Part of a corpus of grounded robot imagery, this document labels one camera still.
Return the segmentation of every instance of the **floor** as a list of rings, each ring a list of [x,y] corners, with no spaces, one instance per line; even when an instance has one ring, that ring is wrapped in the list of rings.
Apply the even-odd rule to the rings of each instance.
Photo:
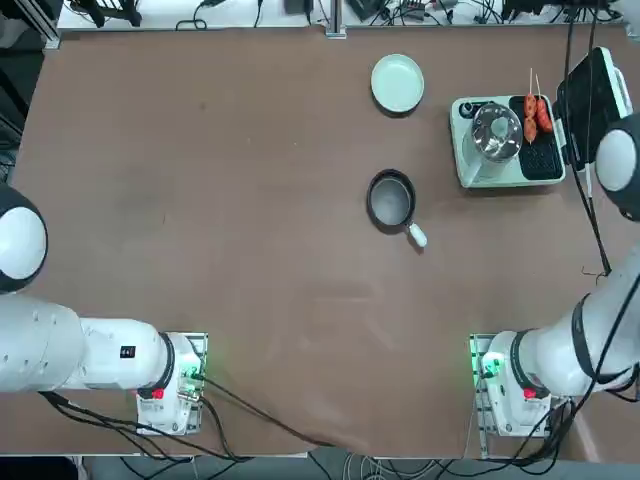
[[[346,452],[337,448],[322,448],[313,452],[315,458],[327,469],[333,480],[343,478],[343,466],[347,456]],[[360,459],[355,457],[351,464],[351,478],[360,480]],[[162,468],[166,463],[140,457],[129,457],[127,462],[138,472],[149,476]],[[91,457],[85,459],[85,464],[91,466],[92,478],[94,480],[129,480],[135,479],[133,473],[129,472],[118,457]],[[228,463],[211,457],[199,457],[195,461],[195,469],[192,464],[178,465],[171,468],[164,474],[154,478],[159,479],[207,479],[224,468]],[[402,472],[415,472],[424,464],[424,461],[397,460],[393,462],[395,468]],[[476,473],[488,468],[485,462],[473,460],[458,461],[455,464],[457,473]],[[548,464],[541,464],[536,470],[543,470]],[[435,468],[425,475],[424,479],[432,480],[439,472]],[[364,477],[367,478],[369,471],[365,469]],[[593,465],[576,462],[558,462],[551,472],[545,475],[547,480],[600,480],[611,478],[616,480],[636,480],[640,476],[640,465]],[[237,465],[230,469],[228,473],[220,478],[228,480],[303,480],[317,479],[326,480],[326,475],[310,460],[304,458],[257,458],[246,464]],[[396,478],[393,474],[384,474],[386,479]],[[451,475],[442,475],[443,480],[455,478]],[[508,468],[502,472],[487,474],[486,479],[510,479],[519,480],[529,478],[515,468]],[[382,477],[373,476],[371,480],[383,480]]]

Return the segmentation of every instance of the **sausage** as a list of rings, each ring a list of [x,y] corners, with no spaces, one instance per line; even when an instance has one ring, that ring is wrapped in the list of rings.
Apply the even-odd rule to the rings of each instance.
[[[538,127],[536,126],[536,121],[527,117],[524,119],[524,138],[527,139],[529,144],[532,144],[538,135]]]
[[[526,118],[533,118],[536,116],[536,110],[538,108],[538,104],[536,102],[536,97],[529,94],[524,98],[524,116]]]
[[[547,103],[542,98],[538,99],[536,121],[543,132],[553,132],[553,122],[549,118],[549,113],[547,112]]]

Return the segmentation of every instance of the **pan handle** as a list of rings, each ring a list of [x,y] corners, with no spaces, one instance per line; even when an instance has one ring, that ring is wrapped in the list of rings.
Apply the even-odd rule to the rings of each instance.
[[[418,225],[411,223],[411,225],[409,225],[409,233],[420,248],[427,246],[427,236]]]

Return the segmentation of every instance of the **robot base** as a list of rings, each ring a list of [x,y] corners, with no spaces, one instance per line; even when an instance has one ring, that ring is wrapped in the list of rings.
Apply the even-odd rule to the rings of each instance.
[[[509,359],[515,335],[515,332],[501,332],[493,337],[488,347],[487,335],[472,335],[472,352],[477,352],[475,358],[481,359],[478,365],[480,368],[477,369],[480,380],[477,381],[476,392],[483,391],[481,383],[484,382],[493,420],[493,428],[485,426],[485,430],[501,436],[526,437],[549,411],[551,396],[547,395],[542,399],[525,398],[523,389],[514,377]],[[485,348],[479,345],[476,337],[484,340]],[[539,427],[532,436],[546,435],[545,425],[545,428]]]
[[[175,351],[175,365],[169,385],[153,398],[136,394],[138,423],[150,425],[171,435],[198,433],[202,420],[199,403],[204,388],[192,374],[205,374],[207,333],[167,332]],[[157,435],[143,428],[138,433]]]

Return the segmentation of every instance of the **skewer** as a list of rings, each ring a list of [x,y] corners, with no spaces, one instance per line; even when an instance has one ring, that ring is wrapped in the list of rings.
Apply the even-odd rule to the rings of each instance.
[[[542,98],[542,94],[540,93],[540,82],[538,81],[537,73],[536,73],[536,84],[538,85],[538,98]]]

